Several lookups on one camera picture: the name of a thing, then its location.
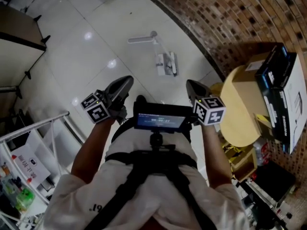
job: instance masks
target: forearm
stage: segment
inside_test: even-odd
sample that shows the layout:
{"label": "forearm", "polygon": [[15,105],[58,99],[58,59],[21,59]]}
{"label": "forearm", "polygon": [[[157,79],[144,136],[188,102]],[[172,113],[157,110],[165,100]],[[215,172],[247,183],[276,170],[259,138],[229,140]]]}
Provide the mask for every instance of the forearm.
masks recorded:
{"label": "forearm", "polygon": [[108,119],[94,126],[90,136],[79,150],[71,174],[90,183],[99,169],[106,140],[114,120]]}
{"label": "forearm", "polygon": [[210,187],[231,183],[230,164],[221,147],[214,126],[201,126],[205,149],[206,170]]}

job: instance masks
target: shoe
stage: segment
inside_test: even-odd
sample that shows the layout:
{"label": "shoe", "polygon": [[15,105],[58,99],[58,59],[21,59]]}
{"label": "shoe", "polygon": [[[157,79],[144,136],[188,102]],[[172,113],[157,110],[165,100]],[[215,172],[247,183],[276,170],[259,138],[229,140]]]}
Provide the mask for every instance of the shoe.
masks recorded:
{"label": "shoe", "polygon": [[143,95],[140,94],[140,95],[138,95],[138,97],[136,97],[136,102],[146,103],[147,100]]}

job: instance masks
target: round wooden table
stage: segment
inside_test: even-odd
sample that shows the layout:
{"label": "round wooden table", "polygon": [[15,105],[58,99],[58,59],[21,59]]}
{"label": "round wooden table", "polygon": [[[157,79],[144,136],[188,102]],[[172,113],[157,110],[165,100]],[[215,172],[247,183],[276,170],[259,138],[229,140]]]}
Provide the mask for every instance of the round wooden table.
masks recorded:
{"label": "round wooden table", "polygon": [[231,145],[236,147],[248,146],[260,137],[259,130],[232,84],[236,73],[242,67],[237,67],[228,75],[221,91],[221,99],[226,106],[226,114],[220,124],[221,133]]}

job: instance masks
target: black pants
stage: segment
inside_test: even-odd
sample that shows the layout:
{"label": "black pants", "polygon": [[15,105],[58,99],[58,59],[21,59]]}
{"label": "black pants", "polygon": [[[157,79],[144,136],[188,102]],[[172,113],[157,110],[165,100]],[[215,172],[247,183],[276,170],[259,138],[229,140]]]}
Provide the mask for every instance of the black pants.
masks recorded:
{"label": "black pants", "polygon": [[[111,143],[113,143],[113,141],[116,140],[117,137],[119,137],[122,133],[124,133],[125,131],[127,131],[130,128],[133,128],[135,124],[135,118],[132,117],[130,119],[128,119],[125,123],[123,123],[118,130],[115,132]],[[188,139],[189,143],[191,143],[191,136],[190,136],[190,130],[192,129],[192,125],[188,124],[186,125],[186,127],[184,127],[182,134],[185,136],[185,138]]]}

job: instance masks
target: person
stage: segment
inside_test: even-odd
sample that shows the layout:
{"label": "person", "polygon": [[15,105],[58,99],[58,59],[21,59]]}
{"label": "person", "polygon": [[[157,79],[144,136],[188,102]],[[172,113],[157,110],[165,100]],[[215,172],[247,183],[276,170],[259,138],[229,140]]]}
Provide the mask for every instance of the person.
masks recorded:
{"label": "person", "polygon": [[[146,101],[139,96],[137,101]],[[47,230],[102,229],[99,227],[113,211],[100,211],[127,181],[133,166],[117,160],[108,160],[99,169],[103,151],[114,119],[96,124],[72,166],[71,174],[65,174],[54,191],[45,212],[44,228]],[[194,167],[182,165],[180,171],[189,180],[189,190],[201,209],[206,229],[249,229],[249,224],[235,186],[228,159],[221,148],[214,126],[201,126],[206,171],[209,185]],[[134,129],[128,120],[115,133],[106,157],[119,152],[152,150],[149,130]],[[190,144],[189,132],[163,133],[163,144],[175,144],[176,150],[196,161]],[[88,227],[93,219],[98,220]],[[104,229],[108,230],[191,230],[202,229],[199,218],[189,202],[166,176],[149,175],[138,187],[135,195],[123,204]]]}

